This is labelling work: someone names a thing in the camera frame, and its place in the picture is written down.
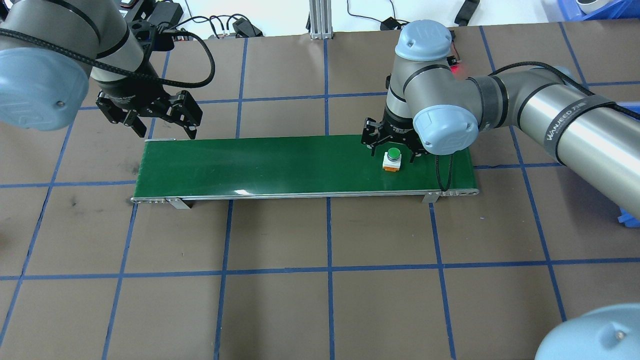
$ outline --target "metal bracket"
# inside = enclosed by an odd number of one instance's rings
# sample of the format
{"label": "metal bracket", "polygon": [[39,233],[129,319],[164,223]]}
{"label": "metal bracket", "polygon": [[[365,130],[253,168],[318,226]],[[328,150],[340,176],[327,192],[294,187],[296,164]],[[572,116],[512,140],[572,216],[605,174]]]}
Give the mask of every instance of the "metal bracket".
{"label": "metal bracket", "polygon": [[459,189],[459,190],[448,190],[446,192],[441,192],[441,191],[428,192],[424,194],[422,203],[431,204],[438,201],[440,197],[471,196],[471,195],[477,195],[479,192],[480,190],[478,189]]}
{"label": "metal bracket", "polygon": [[331,0],[309,0],[309,23],[312,39],[333,38]]}
{"label": "metal bracket", "polygon": [[179,197],[168,197],[166,198],[167,202],[171,204],[174,208],[178,210],[188,210],[191,209],[193,204],[187,204]]}
{"label": "metal bracket", "polygon": [[139,199],[131,199],[131,202],[133,202],[134,204],[164,204],[164,203],[169,203],[171,204],[174,208],[178,209],[178,210],[189,210],[191,209],[191,207],[193,206],[193,201],[189,201],[189,202],[184,202],[184,200],[182,200],[179,197],[159,197],[159,198],[153,198],[153,199],[144,199],[144,200],[139,200]]}

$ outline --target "logo on robot cover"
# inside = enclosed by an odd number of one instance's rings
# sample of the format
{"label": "logo on robot cover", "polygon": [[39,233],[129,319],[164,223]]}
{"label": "logo on robot cover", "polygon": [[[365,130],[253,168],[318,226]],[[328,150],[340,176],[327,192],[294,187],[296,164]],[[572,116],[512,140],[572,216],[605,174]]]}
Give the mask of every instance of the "logo on robot cover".
{"label": "logo on robot cover", "polygon": [[556,123],[554,124],[554,126],[551,128],[551,130],[549,130],[549,132],[547,133],[547,140],[551,141],[554,139],[555,135],[557,134],[560,126],[563,124],[563,122],[565,122],[565,120],[571,116],[573,113],[575,113],[576,111],[578,111],[581,107],[587,105],[586,102],[580,102],[579,104],[576,104],[575,106],[572,106],[571,109],[567,110],[560,119],[556,120]]}

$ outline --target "blue tape line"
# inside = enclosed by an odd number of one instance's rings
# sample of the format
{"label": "blue tape line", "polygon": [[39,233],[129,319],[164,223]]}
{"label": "blue tape line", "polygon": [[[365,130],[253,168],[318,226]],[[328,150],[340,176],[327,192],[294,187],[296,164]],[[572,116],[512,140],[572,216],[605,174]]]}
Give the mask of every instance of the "blue tape line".
{"label": "blue tape line", "polygon": [[553,264],[551,263],[551,256],[549,255],[549,249],[547,247],[547,240],[545,239],[545,233],[542,230],[542,223],[540,222],[540,215],[538,214],[538,207],[536,206],[536,200],[533,197],[533,191],[531,190],[531,184],[529,183],[529,176],[527,175],[527,169],[524,167],[524,161],[522,161],[522,153],[520,152],[520,146],[518,145],[518,138],[513,130],[513,126],[509,128],[511,131],[511,138],[513,139],[513,146],[516,148],[516,154],[518,155],[518,162],[522,164],[522,177],[524,179],[524,185],[527,188],[527,195],[529,196],[529,202],[531,203],[531,210],[533,211],[533,217],[536,221],[536,227],[538,228],[538,235],[540,236],[540,244],[542,245],[542,251],[545,254],[545,260],[549,269],[549,276],[551,277],[551,285],[554,288],[554,294],[556,295],[556,302],[558,305],[558,311],[560,312],[560,318],[563,322],[566,321],[566,313],[564,312],[564,305],[562,297],[560,296],[560,289],[556,280],[556,273],[554,272]]}
{"label": "blue tape line", "polygon": [[[640,258],[596,258],[596,259],[564,259],[551,260],[553,265],[583,265],[583,264],[622,264],[640,263]],[[537,261],[496,261],[489,263],[443,263],[438,264],[400,264],[400,265],[352,265],[332,266],[332,272],[357,272],[357,271],[393,271],[393,270],[435,270],[440,267],[445,269],[457,268],[504,268],[516,266],[546,266],[546,260]],[[327,266],[313,266],[306,268],[263,268],[246,270],[227,270],[227,276],[233,275],[257,275],[257,274],[298,274],[311,272],[327,272]],[[185,272],[130,272],[120,274],[53,274],[53,275],[25,275],[23,280],[69,280],[69,279],[117,279],[146,278],[146,277],[190,277],[190,276],[219,276],[221,270],[202,270]],[[19,275],[0,276],[0,281],[18,280]]]}
{"label": "blue tape line", "polygon": [[552,260],[551,263],[554,265],[640,263],[640,258],[569,259],[569,260]]}
{"label": "blue tape line", "polygon": [[560,31],[562,31],[562,36],[564,38],[564,42],[566,43],[567,49],[569,49],[569,53],[573,59],[573,64],[575,68],[578,70],[578,76],[580,76],[580,80],[582,81],[582,85],[588,86],[586,79],[584,79],[584,74],[582,73],[582,69],[580,68],[580,64],[578,63],[578,58],[575,57],[575,53],[573,52],[573,48],[571,47],[571,42],[569,42],[569,38],[566,36],[566,31],[564,30],[564,25],[562,22],[558,22],[558,26],[560,26]]}
{"label": "blue tape line", "polygon": [[329,135],[329,56],[327,52],[327,39],[323,40],[324,51],[324,134]]}
{"label": "blue tape line", "polygon": [[453,329],[451,327],[451,315],[449,312],[449,298],[447,296],[447,283],[444,278],[444,266],[442,264],[442,254],[440,252],[440,240],[438,239],[438,226],[436,224],[436,212],[433,203],[429,204],[429,214],[431,215],[431,229],[433,231],[433,245],[436,250],[438,261],[438,276],[440,278],[440,291],[442,292],[442,307],[444,310],[444,320],[447,324],[447,336],[449,337],[449,352],[451,359],[456,360],[456,345],[453,341]]}
{"label": "blue tape line", "polygon": [[221,102],[238,102],[239,99],[222,99],[222,100],[201,100],[196,101],[198,104],[219,104]]}
{"label": "blue tape line", "polygon": [[39,184],[0,184],[0,189],[12,189],[12,188],[45,188],[49,186],[49,183]]}
{"label": "blue tape line", "polygon": [[386,92],[355,92],[352,94],[327,94],[327,97],[384,96]]}
{"label": "blue tape line", "polygon": [[484,28],[482,26],[478,26],[480,29],[480,35],[482,36],[482,41],[484,42],[484,50],[486,50],[486,55],[489,58],[489,65],[491,65],[491,71],[495,71],[495,65],[493,64],[493,56],[491,56],[491,50],[489,49],[489,43],[486,41],[486,35],[484,34]]}
{"label": "blue tape line", "polygon": [[329,359],[335,360],[335,327],[333,326],[333,231],[331,222],[331,198],[326,198],[326,266],[329,310]]}
{"label": "blue tape line", "polygon": [[588,86],[640,85],[640,81],[611,81],[608,83],[588,83]]}
{"label": "blue tape line", "polygon": [[136,222],[136,214],[138,212],[138,204],[133,204],[131,209],[131,219],[129,220],[129,229],[127,230],[127,240],[125,241],[124,250],[122,251],[122,261],[120,262],[120,273],[118,274],[118,284],[116,292],[113,295],[113,305],[111,306],[111,315],[109,316],[109,325],[107,327],[107,335],[104,338],[104,347],[102,348],[102,360],[107,359],[109,352],[109,344],[111,343],[111,333],[113,332],[113,322],[116,319],[116,311],[118,310],[118,301],[120,300],[120,290],[122,289],[122,281],[124,269],[127,266],[127,258],[129,257],[129,247],[131,246],[131,236],[133,235],[133,226]]}
{"label": "blue tape line", "polygon": [[249,38],[244,38],[244,48],[242,53],[242,70],[240,72],[240,91],[238,94],[238,114],[236,119],[236,138],[240,137],[240,121],[242,119],[242,103],[245,101],[244,96],[244,73],[246,71],[246,49],[249,44]]}
{"label": "blue tape line", "polygon": [[334,266],[333,272],[347,271],[379,271],[379,270],[425,270],[440,268],[438,264],[405,264],[405,265],[355,265]]}
{"label": "blue tape line", "polygon": [[220,341],[222,338],[222,312],[225,307],[225,289],[227,287],[227,268],[229,264],[229,246],[231,244],[231,225],[234,213],[234,201],[229,200],[227,209],[227,232],[225,234],[225,251],[222,257],[222,271],[220,273],[220,297],[218,298],[218,316],[216,318],[216,339],[213,346],[213,358],[220,358]]}
{"label": "blue tape line", "polygon": [[464,268],[508,268],[515,266],[546,266],[547,262],[540,261],[501,261],[496,263],[451,263],[443,264],[445,269],[464,269]]}
{"label": "blue tape line", "polygon": [[244,269],[227,270],[227,275],[257,275],[257,274],[295,274],[301,272],[326,272],[325,266],[315,266],[308,268],[270,268],[270,269]]}
{"label": "blue tape line", "polygon": [[120,274],[25,275],[24,280],[117,279]]}
{"label": "blue tape line", "polygon": [[51,181],[49,182],[49,188],[47,189],[47,195],[44,198],[44,202],[42,204],[42,209],[40,210],[40,215],[38,216],[38,221],[36,222],[36,226],[33,229],[33,235],[31,237],[31,242],[29,243],[29,250],[27,250],[27,256],[24,259],[22,264],[22,270],[20,271],[20,276],[18,277],[18,283],[15,286],[15,290],[13,291],[13,297],[11,299],[11,304],[9,305],[9,310],[6,313],[6,318],[4,319],[4,324],[2,326],[2,331],[0,331],[0,347],[2,347],[2,343],[4,341],[4,336],[6,335],[6,330],[9,326],[9,321],[11,320],[11,315],[13,314],[13,309],[15,308],[15,303],[18,300],[18,294],[20,293],[20,289],[22,288],[22,282],[24,280],[24,276],[27,272],[27,267],[29,266],[29,262],[31,261],[31,255],[33,254],[33,248],[36,245],[36,239],[38,238],[38,233],[40,232],[40,226],[42,225],[42,219],[44,217],[44,213],[47,210],[47,204],[49,203],[49,198],[51,197],[51,190],[53,190],[53,184],[56,182],[56,177],[58,176],[58,170],[60,169],[60,165],[62,164],[62,158],[65,155],[65,150],[67,150],[67,144],[69,143],[69,138],[71,137],[71,131],[73,130],[73,123],[69,125],[67,129],[67,133],[65,135],[65,140],[62,143],[62,148],[60,149],[60,154],[58,155],[58,160],[56,162],[56,167],[53,170],[53,174],[51,175]]}
{"label": "blue tape line", "polygon": [[135,180],[124,181],[87,181],[79,183],[54,183],[53,186],[114,186],[114,185],[133,185]]}
{"label": "blue tape line", "polygon": [[306,99],[324,99],[325,95],[301,95],[301,96],[278,96],[278,97],[250,97],[243,101],[282,101],[282,100],[306,100]]}
{"label": "blue tape line", "polygon": [[215,276],[222,275],[220,270],[203,270],[203,271],[176,271],[176,272],[133,272],[122,274],[123,278],[140,278],[140,277],[191,277],[191,276]]}

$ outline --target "metal pole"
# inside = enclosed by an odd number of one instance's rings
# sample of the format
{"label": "metal pole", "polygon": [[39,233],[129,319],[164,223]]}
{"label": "metal pole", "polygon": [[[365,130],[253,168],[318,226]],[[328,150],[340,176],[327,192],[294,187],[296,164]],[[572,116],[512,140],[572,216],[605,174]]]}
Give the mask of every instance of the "metal pole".
{"label": "metal pole", "polygon": [[309,0],[309,20],[312,39],[333,38],[331,0]]}

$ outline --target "light blue joint cover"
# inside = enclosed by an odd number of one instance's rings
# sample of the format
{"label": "light blue joint cover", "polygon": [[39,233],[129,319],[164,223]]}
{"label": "light blue joint cover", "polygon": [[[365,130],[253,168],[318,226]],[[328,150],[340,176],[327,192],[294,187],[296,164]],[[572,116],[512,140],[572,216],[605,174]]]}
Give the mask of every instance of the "light blue joint cover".
{"label": "light blue joint cover", "polygon": [[0,121],[41,131],[71,124],[89,89],[74,60],[37,47],[0,51]]}
{"label": "light blue joint cover", "polygon": [[413,61],[434,61],[446,58],[451,50],[451,32],[433,20],[418,20],[407,24],[400,32],[396,54]]}
{"label": "light blue joint cover", "polygon": [[431,154],[449,155],[466,149],[478,136],[477,119],[456,105],[434,105],[413,117],[413,128]]}
{"label": "light blue joint cover", "polygon": [[536,360],[640,359],[640,303],[603,307],[558,325]]}

